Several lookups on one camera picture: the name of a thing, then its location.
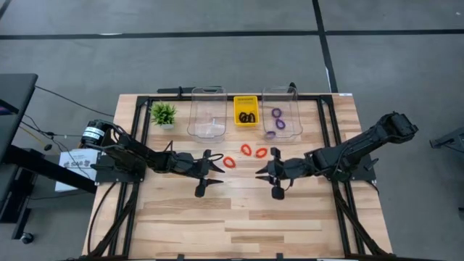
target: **potted plant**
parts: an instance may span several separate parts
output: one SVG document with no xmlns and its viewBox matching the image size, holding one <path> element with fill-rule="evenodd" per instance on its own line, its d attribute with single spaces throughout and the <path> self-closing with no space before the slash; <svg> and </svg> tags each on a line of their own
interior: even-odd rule
<svg viewBox="0 0 464 261">
<path fill-rule="evenodd" d="M 174 105 L 156 102 L 151 108 L 153 115 L 152 122 L 159 125 L 162 129 L 168 130 L 174 128 L 174 115 L 177 110 Z"/>
</svg>

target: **black desk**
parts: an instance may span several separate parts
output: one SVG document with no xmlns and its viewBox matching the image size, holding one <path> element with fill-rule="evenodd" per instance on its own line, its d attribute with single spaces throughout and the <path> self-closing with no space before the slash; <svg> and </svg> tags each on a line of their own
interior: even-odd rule
<svg viewBox="0 0 464 261">
<path fill-rule="evenodd" d="M 40 152 L 12 145 L 37 78 L 36 74 L 0 74 L 0 99 L 17 109 L 15 114 L 0 115 L 0 223 L 17 224 L 13 239 L 23 235 L 30 214 L 28 197 L 36 174 L 96 193 L 91 179 L 44 159 Z"/>
</svg>

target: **clear plastic bin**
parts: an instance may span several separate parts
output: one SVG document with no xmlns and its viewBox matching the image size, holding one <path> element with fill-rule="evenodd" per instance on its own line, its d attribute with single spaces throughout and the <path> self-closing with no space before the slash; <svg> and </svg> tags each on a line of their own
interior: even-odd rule
<svg viewBox="0 0 464 261">
<path fill-rule="evenodd" d="M 191 92 L 187 132 L 196 142 L 224 140 L 227 118 L 227 93 L 222 87 L 197 87 Z"/>
<path fill-rule="evenodd" d="M 281 116 L 274 117 L 272 113 L 273 109 L 280 109 L 282 111 Z M 262 90 L 261 111 L 267 140 L 288 141 L 302 133 L 303 127 L 299 120 L 298 91 L 296 88 L 264 88 Z M 277 128 L 277 119 L 285 123 L 285 128 Z"/>
</svg>

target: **wooden table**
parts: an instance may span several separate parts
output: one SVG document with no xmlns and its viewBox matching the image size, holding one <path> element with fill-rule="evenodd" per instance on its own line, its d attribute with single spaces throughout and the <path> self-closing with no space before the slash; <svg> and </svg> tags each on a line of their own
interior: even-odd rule
<svg viewBox="0 0 464 261">
<path fill-rule="evenodd" d="M 127 132 L 131 130 L 136 99 L 135 94 L 124 94 L 117 104 L 115 123 Z M 333 101 L 342 140 L 356 136 L 361 127 L 353 97 L 334 94 Z M 226 173 L 211 172 L 208 178 L 217 178 L 225 183 L 209 186 L 201 199 L 194 196 L 198 180 L 147 170 L 139 191 L 130 258 L 176 258 L 178 254 L 185 254 L 186 258 L 274 258 L 277 252 L 283 253 L 284 257 L 343 257 L 331 184 L 325 178 L 302 178 L 286 192 L 283 201 L 274 200 L 270 196 L 270 185 L 254 178 L 254 172 L 265 166 L 271 156 L 257 159 L 240 152 L 243 143 L 248 143 L 254 151 L 274 145 L 282 151 L 285 160 L 303 157 L 304 152 L 323 147 L 318 108 L 314 101 L 299 101 L 303 133 L 292 144 L 266 143 L 262 139 L 262 125 L 256 128 L 236 127 L 233 124 L 232 101 L 228 103 L 224 142 L 196 143 L 186 131 L 191 102 L 170 103 L 178 108 L 175 128 L 162 130 L 150 124 L 148 147 L 162 150 L 170 140 L 174 140 L 177 152 L 190 152 L 197 158 L 205 149 L 211 149 L 213 153 L 224 153 L 234 158 L 237 168 L 230 170 L 218 161 L 217 165 Z M 328 109 L 326 122 L 331 130 Z M 143 120 L 140 120 L 138 140 L 142 124 Z M 332 134 L 331 144 L 335 144 Z M 104 184 L 98 188 L 92 215 L 108 187 L 109 184 Z M 360 222 L 378 245 L 390 252 L 376 191 L 363 181 L 352 182 L 352 187 Z M 119 184 L 109 193 L 97 215 L 92 248 L 113 222 L 118 194 Z M 122 251 L 124 230 L 125 224 L 118 237 L 117 254 Z M 348 220 L 347 230 L 352 252 L 356 252 Z"/>
</svg>

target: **green leaves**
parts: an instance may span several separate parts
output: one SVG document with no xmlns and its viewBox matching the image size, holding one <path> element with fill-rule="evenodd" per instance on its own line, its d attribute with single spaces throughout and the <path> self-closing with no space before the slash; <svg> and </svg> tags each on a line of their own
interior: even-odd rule
<svg viewBox="0 0 464 261">
<path fill-rule="evenodd" d="M 151 114 L 153 115 L 152 122 L 157 125 L 174 124 L 174 115 L 176 112 L 177 110 L 174 105 L 155 102 L 151 108 Z"/>
</svg>

